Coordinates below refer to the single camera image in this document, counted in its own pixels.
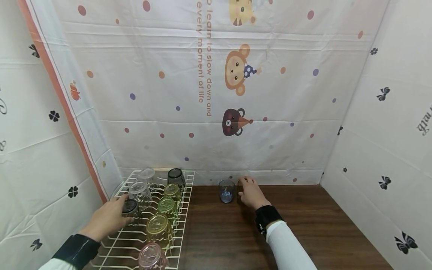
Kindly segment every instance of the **right hand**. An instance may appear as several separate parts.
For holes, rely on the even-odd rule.
[[[265,198],[258,183],[250,176],[239,177],[238,180],[243,184],[243,192],[239,192],[241,201],[247,206],[257,210],[264,205],[271,205]]]

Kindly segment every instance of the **white wall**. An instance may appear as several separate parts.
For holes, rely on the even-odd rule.
[[[431,9],[391,1],[321,181],[396,270],[432,269],[432,132],[419,130],[432,124]],[[402,231],[418,245],[408,254],[396,245]]]
[[[2,1],[0,36],[0,111],[7,106],[0,114],[0,262],[37,269],[102,202],[47,72],[28,48],[33,41],[16,1]],[[31,246],[37,239],[39,249]]]

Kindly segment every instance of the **dish rack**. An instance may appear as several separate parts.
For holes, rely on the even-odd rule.
[[[84,269],[88,270],[138,270],[138,255],[142,247],[147,244],[146,224],[149,218],[157,213],[159,201],[163,198],[164,188],[167,185],[169,169],[155,169],[156,183],[150,183],[152,202],[149,207],[141,208],[141,219],[138,225],[126,226],[117,233],[101,241],[98,255]],[[140,170],[133,171],[121,185],[116,197],[126,193],[133,183],[139,181]],[[171,247],[165,251],[168,259],[166,269],[178,269],[183,244],[183,235],[186,225],[187,210],[192,194],[195,171],[183,171],[186,187],[181,195],[178,221],[173,225],[174,237]]]

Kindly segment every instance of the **yellow glass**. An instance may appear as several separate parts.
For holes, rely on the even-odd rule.
[[[172,198],[163,198],[158,204],[158,213],[164,214],[174,228],[178,218],[177,204]]]
[[[163,214],[155,214],[147,222],[147,241],[157,243],[163,250],[172,244],[174,232],[168,218]]]
[[[177,207],[181,204],[181,192],[180,188],[176,184],[169,184],[166,186],[163,197],[173,199],[177,203]]]

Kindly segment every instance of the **black armband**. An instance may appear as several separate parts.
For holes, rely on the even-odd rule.
[[[264,235],[264,237],[267,237],[267,225],[273,221],[283,220],[276,208],[271,205],[265,205],[258,208],[255,211],[255,214],[257,215],[255,218],[255,224],[260,234]]]
[[[77,270],[82,270],[90,260],[93,260],[100,243],[83,235],[72,235],[61,248],[54,254],[53,259],[63,260],[73,265]]]

